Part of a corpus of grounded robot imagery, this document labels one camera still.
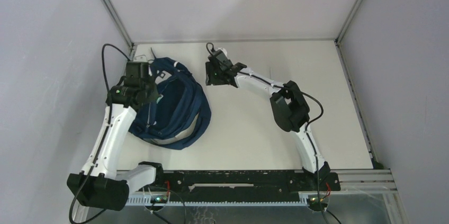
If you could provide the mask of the navy blue student backpack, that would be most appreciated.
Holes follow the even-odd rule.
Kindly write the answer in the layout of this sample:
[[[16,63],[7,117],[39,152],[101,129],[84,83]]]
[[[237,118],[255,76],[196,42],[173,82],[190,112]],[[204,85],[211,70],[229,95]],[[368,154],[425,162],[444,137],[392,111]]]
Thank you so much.
[[[188,68],[170,57],[154,57],[153,76],[161,78],[157,91],[164,97],[137,112],[129,132],[141,140],[172,150],[194,144],[207,130],[211,109],[202,86]]]

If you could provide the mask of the teal white glue stick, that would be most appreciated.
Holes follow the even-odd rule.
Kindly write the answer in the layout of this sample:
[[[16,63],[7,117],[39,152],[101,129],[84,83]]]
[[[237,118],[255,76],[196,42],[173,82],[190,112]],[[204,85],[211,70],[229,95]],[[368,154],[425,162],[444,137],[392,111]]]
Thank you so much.
[[[156,103],[159,103],[160,100],[161,100],[163,97],[164,97],[163,95],[159,95],[159,97],[158,97],[157,100],[156,100]]]

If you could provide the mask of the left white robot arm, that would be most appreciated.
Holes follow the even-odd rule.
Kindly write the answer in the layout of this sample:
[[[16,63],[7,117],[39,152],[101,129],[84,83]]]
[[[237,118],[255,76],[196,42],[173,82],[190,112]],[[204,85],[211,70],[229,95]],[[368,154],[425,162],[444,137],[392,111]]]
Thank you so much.
[[[132,170],[117,173],[121,148],[137,112],[157,96],[149,63],[127,62],[125,75],[108,91],[104,121],[86,163],[67,179],[74,199],[82,206],[120,211],[129,195],[142,187],[154,191],[164,187],[166,177],[160,173],[159,163],[140,162]]]

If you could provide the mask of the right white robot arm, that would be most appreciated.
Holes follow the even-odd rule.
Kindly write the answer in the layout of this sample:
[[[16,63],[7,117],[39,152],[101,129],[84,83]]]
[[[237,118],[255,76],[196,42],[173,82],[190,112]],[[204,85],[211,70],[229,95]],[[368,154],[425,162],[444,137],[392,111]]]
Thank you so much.
[[[276,125],[294,138],[302,169],[308,173],[306,183],[312,190],[320,190],[327,183],[330,167],[323,158],[312,135],[310,125],[310,97],[290,80],[281,83],[264,77],[246,65],[232,63],[222,48],[208,50],[206,67],[207,85],[231,85],[268,98]]]

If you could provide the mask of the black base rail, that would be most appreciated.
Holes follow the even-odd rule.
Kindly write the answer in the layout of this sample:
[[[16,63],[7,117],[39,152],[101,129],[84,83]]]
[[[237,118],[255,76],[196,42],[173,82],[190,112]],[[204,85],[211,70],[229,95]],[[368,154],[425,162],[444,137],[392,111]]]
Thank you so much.
[[[164,171],[141,191],[150,190],[185,203],[293,203],[301,193],[326,194],[341,190],[337,173],[319,181],[304,171]]]

